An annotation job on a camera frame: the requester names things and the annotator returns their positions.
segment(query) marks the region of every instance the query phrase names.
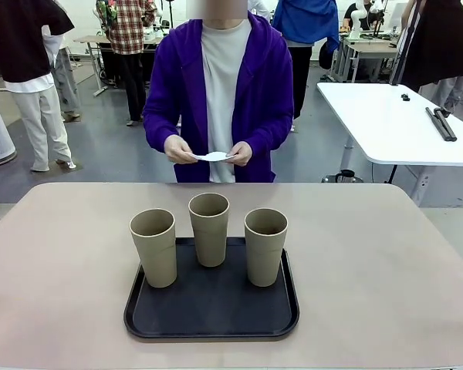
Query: cup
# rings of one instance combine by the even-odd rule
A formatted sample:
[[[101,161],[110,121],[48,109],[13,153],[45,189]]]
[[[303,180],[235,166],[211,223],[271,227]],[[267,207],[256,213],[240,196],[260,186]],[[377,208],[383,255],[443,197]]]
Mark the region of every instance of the cup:
[[[130,232],[136,244],[147,283],[165,288],[177,278],[177,248],[175,218],[167,210],[145,210],[130,222]]]
[[[277,210],[261,208],[245,216],[247,275],[254,285],[276,282],[287,230],[288,219]]]
[[[205,267],[219,266],[225,260],[229,208],[228,199],[216,193],[197,195],[188,204],[195,250]]]

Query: purple hoodie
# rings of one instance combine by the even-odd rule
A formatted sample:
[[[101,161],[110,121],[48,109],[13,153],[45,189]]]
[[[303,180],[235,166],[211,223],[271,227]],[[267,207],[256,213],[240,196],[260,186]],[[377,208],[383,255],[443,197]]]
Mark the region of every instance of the purple hoodie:
[[[252,30],[238,73],[233,143],[247,142],[252,158],[235,166],[238,183],[271,183],[271,150],[286,140],[293,120],[292,60],[282,36],[262,17],[248,14]],[[197,155],[208,154],[208,110],[201,47],[202,21],[191,20],[166,36],[157,48],[150,95],[144,108],[147,142],[164,152],[177,132]],[[179,183],[209,182],[209,164],[175,165]]]

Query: black top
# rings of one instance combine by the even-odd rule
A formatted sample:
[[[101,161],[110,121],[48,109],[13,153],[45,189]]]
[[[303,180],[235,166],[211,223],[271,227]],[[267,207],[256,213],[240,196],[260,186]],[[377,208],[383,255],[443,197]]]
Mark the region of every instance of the black top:
[[[7,82],[26,82],[50,72],[41,28],[52,35],[74,28],[54,0],[0,0],[0,70]]]
[[[372,6],[372,3],[363,4],[363,6],[365,7],[365,10],[367,10],[368,17],[360,19],[360,27],[362,27],[362,30],[364,31],[370,31],[370,25],[372,25],[372,23],[374,23],[377,20],[377,13],[374,14],[374,13],[369,12],[370,7]],[[346,10],[345,19],[350,20],[350,28],[353,27],[352,13],[355,12],[356,10],[357,10],[357,5],[355,3],[350,5],[350,7]]]
[[[463,76],[463,5],[460,0],[425,3],[404,65],[401,83],[416,90],[441,79]]]

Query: white card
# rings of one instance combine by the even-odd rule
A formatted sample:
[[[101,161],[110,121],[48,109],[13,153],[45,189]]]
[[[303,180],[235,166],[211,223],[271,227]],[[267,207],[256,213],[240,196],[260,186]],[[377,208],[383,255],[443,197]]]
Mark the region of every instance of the white card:
[[[205,156],[196,156],[195,154],[191,154],[196,160],[205,160],[206,162],[223,162],[224,160],[229,160],[234,156],[227,156],[226,153],[223,152],[213,152],[206,154]]]

